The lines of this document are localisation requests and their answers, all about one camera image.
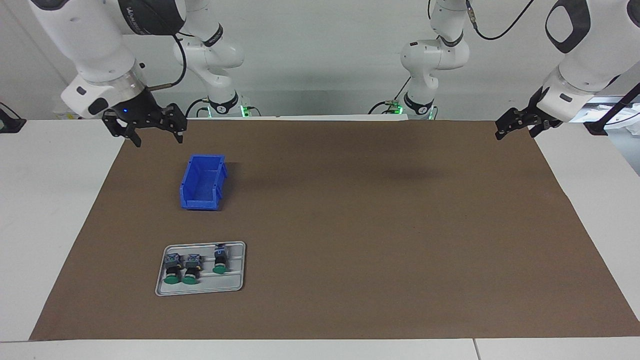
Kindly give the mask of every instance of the white wall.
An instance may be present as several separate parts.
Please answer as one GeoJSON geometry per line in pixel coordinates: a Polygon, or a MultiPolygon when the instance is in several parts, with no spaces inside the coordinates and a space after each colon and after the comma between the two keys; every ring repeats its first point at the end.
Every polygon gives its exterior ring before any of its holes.
{"type": "MultiPolygon", "coordinates": [[[[505,29],[526,0],[476,1],[481,30],[505,29]]],[[[73,66],[45,36],[26,0],[1,0],[22,27],[2,11],[3,49],[0,99],[32,118],[51,117],[51,100],[73,66]],[[18,50],[28,43],[31,51],[18,50]],[[38,96],[34,106],[23,99],[38,96]]],[[[399,52],[406,42],[435,37],[426,17],[426,0],[216,0],[225,34],[246,50],[246,62],[231,71],[240,91],[264,115],[363,113],[393,97],[404,83],[399,52]]],[[[524,107],[562,54],[547,40],[544,22],[555,0],[537,0],[516,28],[499,41],[481,40],[468,24],[469,64],[440,72],[437,105],[441,119],[496,119],[507,108],[524,107]]],[[[173,81],[180,73],[168,37],[127,37],[148,66],[151,85],[173,81]]],[[[624,94],[640,79],[640,67],[621,77],[607,94],[624,94]]],[[[204,96],[191,74],[180,86],[158,93],[159,102],[188,105],[204,96]]]]}

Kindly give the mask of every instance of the green cap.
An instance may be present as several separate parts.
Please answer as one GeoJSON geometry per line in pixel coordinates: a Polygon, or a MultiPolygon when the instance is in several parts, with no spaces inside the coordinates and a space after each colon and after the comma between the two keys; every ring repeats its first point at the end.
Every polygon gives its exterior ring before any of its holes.
{"type": "Polygon", "coordinates": [[[167,277],[164,278],[164,282],[169,285],[175,285],[180,282],[180,279],[178,279],[176,275],[167,275],[167,277]]]}
{"type": "Polygon", "coordinates": [[[225,265],[218,265],[213,268],[213,272],[222,275],[227,272],[227,267],[225,265]]]}
{"type": "Polygon", "coordinates": [[[182,282],[187,285],[195,285],[198,283],[198,279],[193,276],[185,276],[184,279],[182,279],[182,282]]]}

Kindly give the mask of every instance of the gray tray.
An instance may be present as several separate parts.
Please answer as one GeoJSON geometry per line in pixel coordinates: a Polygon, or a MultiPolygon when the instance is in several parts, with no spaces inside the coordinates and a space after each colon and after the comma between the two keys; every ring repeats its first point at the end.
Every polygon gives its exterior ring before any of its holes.
{"type": "MultiPolygon", "coordinates": [[[[191,245],[169,245],[164,248],[162,260],[160,261],[160,272],[158,273],[158,281],[156,284],[156,295],[172,296],[187,295],[201,293],[216,293],[222,291],[237,291],[242,288],[244,281],[244,252],[246,244],[242,241],[232,241],[228,243],[202,243],[191,245]],[[213,272],[214,258],[213,253],[216,245],[224,244],[227,246],[228,272],[218,275],[213,272]],[[198,284],[187,285],[182,282],[171,285],[166,284],[164,280],[164,256],[177,252],[185,257],[188,254],[200,254],[202,256],[202,271],[198,278],[198,284]]],[[[181,278],[184,278],[186,269],[182,269],[181,278]]]]}

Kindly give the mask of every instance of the brown mat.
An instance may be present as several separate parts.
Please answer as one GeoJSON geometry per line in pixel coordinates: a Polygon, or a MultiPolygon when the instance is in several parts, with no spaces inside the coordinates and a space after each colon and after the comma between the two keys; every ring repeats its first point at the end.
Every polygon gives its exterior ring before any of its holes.
{"type": "Polygon", "coordinates": [[[32,340],[640,336],[526,131],[487,122],[192,122],[127,142],[32,340]],[[193,153],[223,211],[180,209],[193,153]],[[157,297],[169,244],[243,240],[244,288],[157,297]]]}

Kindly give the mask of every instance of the blue bin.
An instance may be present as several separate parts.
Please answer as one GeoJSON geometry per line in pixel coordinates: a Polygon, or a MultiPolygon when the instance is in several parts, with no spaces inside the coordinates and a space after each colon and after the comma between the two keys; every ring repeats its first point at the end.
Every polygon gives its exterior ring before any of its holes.
{"type": "Polygon", "coordinates": [[[217,210],[226,178],[224,155],[192,155],[180,185],[182,208],[217,210]]]}

